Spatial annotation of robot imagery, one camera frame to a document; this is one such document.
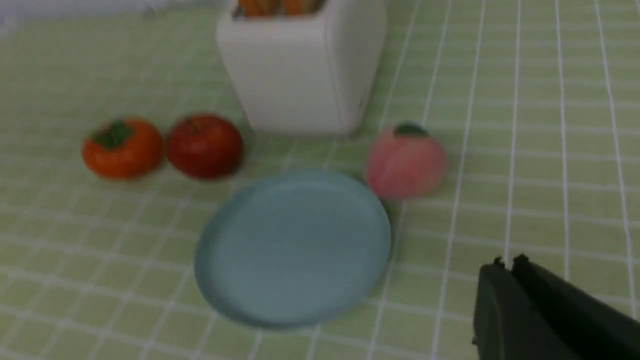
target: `plate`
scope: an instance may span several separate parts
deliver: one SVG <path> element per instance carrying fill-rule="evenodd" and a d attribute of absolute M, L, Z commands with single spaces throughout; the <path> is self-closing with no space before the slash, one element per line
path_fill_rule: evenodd
<path fill-rule="evenodd" d="M 339 172 L 270 177 L 234 196 L 196 247 L 204 299 L 235 322 L 290 329 L 348 312 L 378 283 L 391 248 L 388 216 Z"/>

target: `green tile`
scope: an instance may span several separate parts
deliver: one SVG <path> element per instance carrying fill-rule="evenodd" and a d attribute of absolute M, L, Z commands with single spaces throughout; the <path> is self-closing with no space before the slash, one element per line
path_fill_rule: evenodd
<path fill-rule="evenodd" d="M 176 229 L 199 234 L 214 212 L 214 208 L 187 206 L 180 212 Z"/>
<path fill-rule="evenodd" d="M 614 160 L 567 159 L 567 180 L 570 183 L 618 185 L 618 164 Z"/>
<path fill-rule="evenodd" d="M 184 198 L 191 192 L 192 180 L 186 176 L 175 174 L 171 179 L 164 180 L 156 188 L 159 195 Z"/>
<path fill-rule="evenodd" d="M 0 303 L 27 308 L 29 301 L 36 297 L 43 284 L 26 279 L 14 279 L 6 291 L 0 295 Z"/>
<path fill-rule="evenodd" d="M 75 243 L 84 232 L 86 225 L 72 222 L 60 222 L 49 235 L 49 240 L 54 243 Z"/>
<path fill-rule="evenodd" d="M 147 339 L 160 316 L 163 308 L 131 301 L 125 305 L 122 314 L 113 325 L 113 330 L 136 338 Z"/>
<path fill-rule="evenodd" d="M 11 229 L 20 219 L 20 215 L 9 211 L 0 211 L 0 229 Z"/>
<path fill-rule="evenodd" d="M 54 222 L 52 220 L 44 218 L 30 218 L 17 231 L 17 234 L 27 241 L 42 239 L 53 226 Z"/>
<path fill-rule="evenodd" d="M 480 127 L 471 127 L 467 146 L 473 148 L 495 149 L 495 150 L 511 150 L 511 128 L 504 129 L 483 129 Z"/>
<path fill-rule="evenodd" d="M 627 192 L 625 196 L 627 200 L 627 217 L 629 221 L 640 220 L 640 193 Z"/>
<path fill-rule="evenodd" d="M 176 211 L 177 203 L 161 202 L 159 200 L 150 202 L 145 206 L 138 223 L 146 226 L 164 228 L 171 223 Z"/>
<path fill-rule="evenodd" d="M 621 128 L 631 128 L 637 129 L 639 124 L 637 123 L 638 116 L 640 115 L 640 109 L 637 108 L 623 108 L 621 106 L 616 106 L 616 125 L 618 125 L 618 130 Z"/>
<path fill-rule="evenodd" d="M 429 315 L 407 313 L 394 309 L 385 309 L 380 323 L 377 343 L 428 354 L 433 338 L 435 318 Z"/>
<path fill-rule="evenodd" d="M 449 165 L 454 168 L 457 154 L 449 156 Z M 464 174 L 466 176 L 509 176 L 511 156 L 509 154 L 480 154 L 468 152 L 465 155 Z"/>
<path fill-rule="evenodd" d="M 316 343 L 315 360 L 366 360 L 367 349 L 320 339 Z"/>
<path fill-rule="evenodd" d="M 431 132 L 431 136 L 433 136 L 433 138 L 437 139 L 442 146 L 445 147 L 445 149 L 461 149 L 462 148 L 462 144 L 464 142 L 465 139 L 465 131 L 464 131 L 464 127 L 460 126 L 460 128 L 457 129 L 451 129 L 451 128 L 438 128 L 437 126 L 438 124 L 436 123 L 432 123 L 432 124 L 428 124 L 427 125 L 427 130 Z M 449 161 L 451 162 L 452 158 L 455 157 L 459 157 L 458 153 L 455 152 L 450 152 L 449 153 Z"/>
<path fill-rule="evenodd" d="M 221 202 L 229 198 L 232 187 L 233 184 L 228 182 L 198 184 L 193 198 L 200 201 Z"/>
<path fill-rule="evenodd" d="M 160 236 L 156 234 L 130 230 L 124 234 L 124 239 L 120 244 L 118 252 L 137 258 L 146 258 L 151 255 L 152 249 L 158 241 L 160 241 Z"/>
<path fill-rule="evenodd" d="M 440 63 L 446 62 L 445 58 L 440 59 Z M 431 69 L 426 69 L 428 71 L 429 77 L 431 76 Z M 431 79 L 426 78 L 420 80 L 425 84 L 430 84 Z M 446 78 L 438 78 L 436 79 L 435 84 L 433 85 L 433 94 L 432 98 L 435 99 L 459 99 L 461 96 L 467 96 L 469 93 L 469 89 L 471 88 L 471 78 L 469 77 L 466 81 L 447 81 Z M 500 91 L 504 92 L 503 88 L 496 89 L 494 86 L 483 86 L 482 83 L 476 83 L 476 99 L 485 99 L 487 97 L 491 98 L 491 96 L 499 96 L 496 93 Z M 414 93 L 413 97 L 420 97 L 426 99 L 429 92 L 423 93 Z"/>
<path fill-rule="evenodd" d="M 97 258 L 75 255 L 69 260 L 59 276 L 62 279 L 71 281 L 87 282 L 91 279 L 99 265 L 100 260 Z"/>
<path fill-rule="evenodd" d="M 80 303 L 73 319 L 92 327 L 106 326 L 119 303 L 120 299 L 116 297 L 88 294 Z"/>
<path fill-rule="evenodd" d="M 169 237 L 156 258 L 168 263 L 190 265 L 197 241 L 195 236 L 190 239 Z"/>
<path fill-rule="evenodd" d="M 483 243 L 462 243 L 455 241 L 451 250 L 449 271 L 458 274 L 476 276 L 480 266 L 491 263 L 504 254 L 504 246 Z"/>
<path fill-rule="evenodd" d="M 542 63 L 536 60 L 525 61 L 520 59 L 519 64 L 520 77 L 526 78 L 540 78 L 540 79 L 557 79 L 558 78 L 558 66 L 554 63 Z"/>
<path fill-rule="evenodd" d="M 40 314 L 63 318 L 79 295 L 80 293 L 76 290 L 52 286 L 44 294 L 35 311 Z"/>
<path fill-rule="evenodd" d="M 395 354 L 393 352 L 386 352 L 384 350 L 375 351 L 372 360 L 412 360 L 413 356 L 410 354 L 402 355 Z"/>
<path fill-rule="evenodd" d="M 494 106 L 487 104 L 475 104 L 473 111 L 472 124 L 478 125 L 485 122 L 488 123 L 501 123 L 511 125 L 513 121 L 513 107 L 511 106 Z"/>
<path fill-rule="evenodd" d="M 569 132 L 566 134 L 566 150 L 588 155 L 616 154 L 613 134 L 609 132 Z"/>
<path fill-rule="evenodd" d="M 24 269 L 49 275 L 55 271 L 65 256 L 66 254 L 60 250 L 40 249 L 24 266 Z"/>
<path fill-rule="evenodd" d="M 518 104 L 518 123 L 529 125 L 560 126 L 562 121 L 560 103 L 554 106 Z"/>
<path fill-rule="evenodd" d="M 205 353 L 229 360 L 246 359 L 254 343 L 253 331 L 219 318 L 207 340 Z"/>
<path fill-rule="evenodd" d="M 368 340 L 375 326 L 377 315 L 378 306 L 363 303 L 349 313 L 323 324 L 323 332 Z"/>
<path fill-rule="evenodd" d="M 367 159 L 371 143 L 370 140 L 340 142 L 335 148 L 333 159 L 345 163 L 362 163 Z"/>
<path fill-rule="evenodd" d="M 306 359 L 310 344 L 305 336 L 264 334 L 255 360 Z"/>
<path fill-rule="evenodd" d="M 511 205 L 515 209 L 563 213 L 563 193 L 561 186 L 515 184 Z"/>
<path fill-rule="evenodd" d="M 71 212 L 85 216 L 97 215 L 108 199 L 109 197 L 107 195 L 96 192 L 85 192 L 76 199 L 76 204 Z"/>
<path fill-rule="evenodd" d="M 83 246 L 93 250 L 109 251 L 118 241 L 122 229 L 96 225 L 85 239 Z"/>
<path fill-rule="evenodd" d="M 104 218 L 113 221 L 128 222 L 135 214 L 139 204 L 140 200 L 138 199 L 119 197 L 118 200 L 113 201 L 109 205 L 109 209 L 104 214 Z"/>
<path fill-rule="evenodd" d="M 469 238 L 502 241 L 506 226 L 507 216 L 505 213 L 478 211 L 460 206 L 456 219 L 455 235 L 457 237 L 467 236 Z"/>
<path fill-rule="evenodd" d="M 126 343 L 124 341 L 108 338 L 98 350 L 95 356 L 96 360 L 113 360 L 113 359 L 137 359 L 141 347 Z"/>
<path fill-rule="evenodd" d="M 208 323 L 207 316 L 174 309 L 166 317 L 157 340 L 179 348 L 196 348 Z"/>
<path fill-rule="evenodd" d="M 263 177 L 277 175 L 282 171 L 284 158 L 286 156 L 283 156 L 282 160 L 256 160 L 253 163 L 248 163 L 244 166 L 241 176 L 245 179 L 257 180 L 262 179 Z"/>
<path fill-rule="evenodd" d="M 572 284 L 588 293 L 617 297 L 629 296 L 629 273 L 626 262 L 571 255 Z"/>
<path fill-rule="evenodd" d="M 569 223 L 571 249 L 626 256 L 627 237 L 622 224 L 599 224 L 580 220 Z"/>
<path fill-rule="evenodd" d="M 18 266 L 27 257 L 31 248 L 23 245 L 5 243 L 0 245 L 0 264 Z"/>
<path fill-rule="evenodd" d="M 511 242 L 528 246 L 564 248 L 564 217 L 546 218 L 514 214 Z"/>
<path fill-rule="evenodd" d="M 431 87 L 431 79 L 427 78 L 429 75 L 423 74 L 420 79 L 401 78 L 396 82 L 394 88 L 394 95 L 398 97 L 412 97 L 416 94 L 426 95 L 429 93 L 429 87 Z M 391 87 L 391 81 L 386 81 L 382 85 L 386 88 L 382 89 L 384 93 L 388 92 Z"/>
<path fill-rule="evenodd" d="M 399 101 L 394 98 L 388 108 L 387 117 L 390 119 L 421 119 L 425 105 L 424 101 Z"/>
<path fill-rule="evenodd" d="M 395 268 L 388 287 L 387 301 L 420 307 L 437 307 L 440 299 L 440 274 Z"/>
<path fill-rule="evenodd" d="M 571 67 L 563 69 L 565 72 L 571 72 Z M 593 78 L 593 75 L 585 74 L 583 67 L 576 69 L 577 76 L 581 75 L 584 78 Z M 597 86 L 584 86 L 583 84 L 564 83 L 564 98 L 567 101 L 608 101 L 609 93 L 607 93 L 607 85 L 603 81 Z"/>
<path fill-rule="evenodd" d="M 9 333 L 9 330 L 13 327 L 13 325 L 17 322 L 17 316 L 9 313 L 0 313 L 0 336 L 4 338 Z"/>
<path fill-rule="evenodd" d="M 637 142 L 640 136 L 625 134 L 623 129 L 618 129 L 618 145 L 620 147 L 620 156 L 637 156 Z"/>
<path fill-rule="evenodd" d="M 448 233 L 451 227 L 451 210 L 435 206 L 409 204 L 406 206 L 404 213 L 403 227 L 411 230 Z"/>
<path fill-rule="evenodd" d="M 562 153 L 562 134 L 539 130 L 518 130 L 516 150 Z"/>
<path fill-rule="evenodd" d="M 438 355 L 445 359 L 476 360 L 477 347 L 471 344 L 473 337 L 471 323 L 443 319 L 440 324 Z"/>
<path fill-rule="evenodd" d="M 71 190 L 51 190 L 38 201 L 38 204 L 43 210 L 63 211 L 67 208 L 72 195 Z"/>
<path fill-rule="evenodd" d="M 188 279 L 182 293 L 178 297 L 178 302 L 180 304 L 201 307 L 204 309 L 209 309 L 209 305 L 200 294 L 200 290 L 194 279 Z"/>
<path fill-rule="evenodd" d="M 556 101 L 558 99 L 560 99 L 560 81 L 550 84 L 530 83 L 518 88 L 519 101 Z"/>
<path fill-rule="evenodd" d="M 622 199 L 619 191 L 595 192 L 569 189 L 569 213 L 611 219 L 622 218 Z"/>
<path fill-rule="evenodd" d="M 561 157 L 544 158 L 516 155 L 513 175 L 517 179 L 563 181 L 563 160 Z"/>
<path fill-rule="evenodd" d="M 487 258 L 486 263 L 491 261 L 492 259 Z M 445 311 L 472 318 L 476 308 L 476 291 L 477 283 L 475 281 L 450 277 L 447 281 Z"/>
<path fill-rule="evenodd" d="M 55 327 L 49 323 L 25 320 L 24 325 L 6 348 L 26 355 L 38 355 L 49 341 L 54 329 Z"/>
<path fill-rule="evenodd" d="M 182 279 L 182 274 L 173 270 L 149 268 L 134 293 L 155 299 L 169 300 Z"/>
<path fill-rule="evenodd" d="M 36 204 L 38 195 L 38 192 L 30 189 L 15 189 L 13 195 L 7 200 L 7 203 L 19 209 L 30 208 Z"/>
<path fill-rule="evenodd" d="M 259 146 L 259 153 L 265 158 L 281 158 L 291 153 L 295 143 L 291 138 L 270 138 Z"/>
<path fill-rule="evenodd" d="M 611 127 L 611 111 L 609 107 L 578 106 L 566 104 L 564 106 L 564 121 L 567 127 Z"/>
<path fill-rule="evenodd" d="M 98 338 L 86 332 L 65 329 L 48 355 L 50 360 L 86 359 Z"/>
<path fill-rule="evenodd" d="M 188 356 L 180 356 L 152 349 L 148 353 L 148 358 L 153 360 L 189 360 Z"/>
<path fill-rule="evenodd" d="M 96 286 L 125 292 L 141 271 L 141 266 L 110 261 L 102 275 L 95 281 Z"/>
<path fill-rule="evenodd" d="M 463 179 L 460 188 L 461 204 L 504 206 L 509 202 L 509 186 L 473 179 Z"/>
<path fill-rule="evenodd" d="M 481 110 L 480 114 L 476 114 L 474 110 L 474 118 L 482 116 Z M 430 120 L 457 120 L 457 121 L 466 121 L 467 119 L 467 107 L 466 106 L 453 106 L 451 104 L 447 104 L 445 102 L 437 103 L 432 102 L 429 107 L 429 113 L 427 115 L 427 119 Z"/>
<path fill-rule="evenodd" d="M 447 254 L 446 237 L 421 235 L 409 231 L 403 231 L 401 236 L 396 245 L 396 263 L 444 268 Z"/>

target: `persimmon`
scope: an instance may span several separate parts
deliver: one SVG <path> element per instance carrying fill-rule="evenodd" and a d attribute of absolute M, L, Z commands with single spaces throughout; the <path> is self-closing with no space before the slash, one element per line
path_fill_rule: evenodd
<path fill-rule="evenodd" d="M 163 136 L 153 124 L 131 117 L 116 120 L 91 135 L 84 142 L 82 157 L 98 176 L 134 179 L 161 164 L 163 147 Z"/>

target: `peach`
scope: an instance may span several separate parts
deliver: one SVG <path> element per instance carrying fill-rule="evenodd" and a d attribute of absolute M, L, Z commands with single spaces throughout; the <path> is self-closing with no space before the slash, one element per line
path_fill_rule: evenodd
<path fill-rule="evenodd" d="M 365 180 L 386 199 L 407 199 L 433 193 L 443 182 L 447 156 L 440 143 L 413 123 L 382 132 L 367 159 Z"/>

